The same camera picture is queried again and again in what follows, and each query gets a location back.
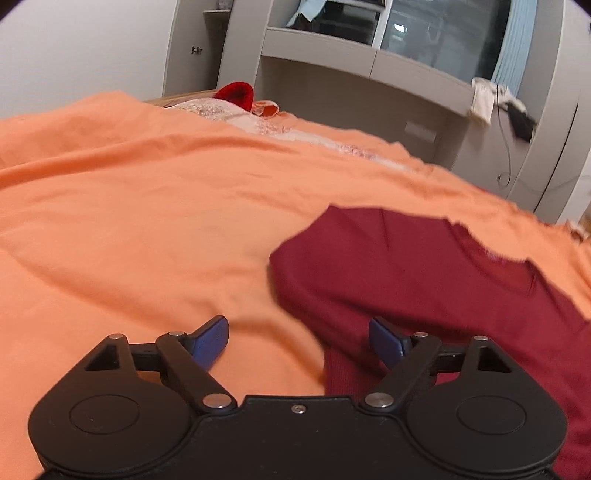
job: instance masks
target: dark cloth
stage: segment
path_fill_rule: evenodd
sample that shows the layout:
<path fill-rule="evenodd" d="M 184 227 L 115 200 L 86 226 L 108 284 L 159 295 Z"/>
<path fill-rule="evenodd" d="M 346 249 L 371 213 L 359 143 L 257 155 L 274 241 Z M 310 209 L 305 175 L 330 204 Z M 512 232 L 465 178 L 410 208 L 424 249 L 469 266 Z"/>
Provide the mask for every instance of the dark cloth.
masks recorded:
<path fill-rule="evenodd" d="M 359 395 L 383 377 L 368 342 L 374 316 L 445 342 L 488 335 L 565 410 L 556 471 L 589 477 L 591 326 L 534 264 L 447 220 L 333 206 L 270 261 L 280 304 L 326 345 L 327 394 Z"/>
<path fill-rule="evenodd" d="M 520 112 L 511 102 L 507 104 L 507 114 L 513 129 L 513 134 L 526 142 L 531 142 L 534 136 L 535 120 Z"/>

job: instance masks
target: white wall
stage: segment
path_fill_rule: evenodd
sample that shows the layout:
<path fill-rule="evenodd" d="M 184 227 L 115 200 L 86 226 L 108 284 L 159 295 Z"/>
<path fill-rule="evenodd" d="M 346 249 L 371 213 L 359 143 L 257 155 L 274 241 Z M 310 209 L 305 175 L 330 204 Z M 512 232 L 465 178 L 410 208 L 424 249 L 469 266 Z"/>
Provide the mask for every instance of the white wall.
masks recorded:
<path fill-rule="evenodd" d="M 0 22 L 0 118 L 162 95 L 176 0 L 23 0 Z"/>

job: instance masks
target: blue curtain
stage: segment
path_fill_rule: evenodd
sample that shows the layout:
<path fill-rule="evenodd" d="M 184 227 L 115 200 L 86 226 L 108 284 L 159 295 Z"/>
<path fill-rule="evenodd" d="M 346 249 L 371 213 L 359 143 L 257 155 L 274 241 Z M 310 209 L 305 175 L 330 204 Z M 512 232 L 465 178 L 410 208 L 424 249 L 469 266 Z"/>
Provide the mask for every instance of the blue curtain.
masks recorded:
<path fill-rule="evenodd" d="M 530 53 L 538 0 L 512 0 L 505 38 L 491 80 L 516 95 Z"/>

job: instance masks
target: black cable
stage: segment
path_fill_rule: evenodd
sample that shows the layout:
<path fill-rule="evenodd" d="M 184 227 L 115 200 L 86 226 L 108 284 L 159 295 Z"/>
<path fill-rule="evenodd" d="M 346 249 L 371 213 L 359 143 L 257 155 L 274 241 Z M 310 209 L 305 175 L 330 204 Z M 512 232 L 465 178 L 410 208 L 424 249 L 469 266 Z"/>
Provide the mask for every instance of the black cable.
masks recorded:
<path fill-rule="evenodd" d="M 499 184 L 499 187 L 502 189 L 506 189 L 509 184 L 511 183 L 511 178 L 513 177 L 512 172 L 512 161 L 511 161 L 511 149 L 509 148 L 509 142 L 507 141 L 507 137 L 505 136 L 505 131 L 503 130 L 503 125 L 501 124 L 501 105 L 499 104 L 499 86 L 496 86 L 496 117 L 499 119 L 499 128 L 501 129 L 501 136 L 503 137 L 503 142 L 505 143 L 505 148 L 507 150 L 507 160 L 509 162 L 509 171 L 504 171 L 496 178 L 496 182 Z M 501 178 L 503 175 L 509 175 L 507 178 L 507 183 L 501 185 Z"/>

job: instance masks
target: glass pane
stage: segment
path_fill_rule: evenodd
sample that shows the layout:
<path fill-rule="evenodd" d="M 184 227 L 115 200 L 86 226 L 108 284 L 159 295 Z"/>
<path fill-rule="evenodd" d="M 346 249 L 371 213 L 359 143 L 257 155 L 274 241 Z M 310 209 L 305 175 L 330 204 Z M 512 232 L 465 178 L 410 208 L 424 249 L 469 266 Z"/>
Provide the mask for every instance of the glass pane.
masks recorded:
<path fill-rule="evenodd" d="M 470 83 L 491 79 L 511 0 L 394 0 L 382 49 Z"/>
<path fill-rule="evenodd" d="M 298 15 L 292 28 L 371 45 L 378 20 L 375 10 L 328 1 L 314 20 Z"/>

